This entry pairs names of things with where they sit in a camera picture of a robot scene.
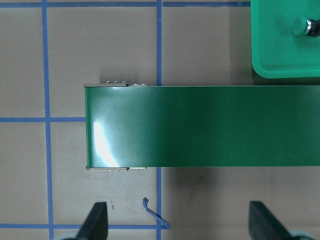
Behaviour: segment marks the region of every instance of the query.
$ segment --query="gray floor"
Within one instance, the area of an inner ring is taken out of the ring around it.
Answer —
[[[0,118],[48,117],[42,27],[40,7],[0,8]],[[52,118],[85,116],[83,84],[157,84],[155,7],[50,7],[47,34]],[[162,7],[162,85],[264,84],[252,71],[250,35],[249,7]],[[0,122],[0,226],[49,224],[46,129],[43,119]],[[86,171],[85,132],[83,121],[50,123],[53,224],[80,225],[94,202],[107,201],[111,225],[155,225],[142,198],[156,209],[156,169]],[[162,168],[162,216],[171,223],[162,239],[248,240],[250,200],[320,239],[319,170]],[[0,228],[2,240],[48,236]],[[112,229],[108,239],[155,240],[156,230]]]

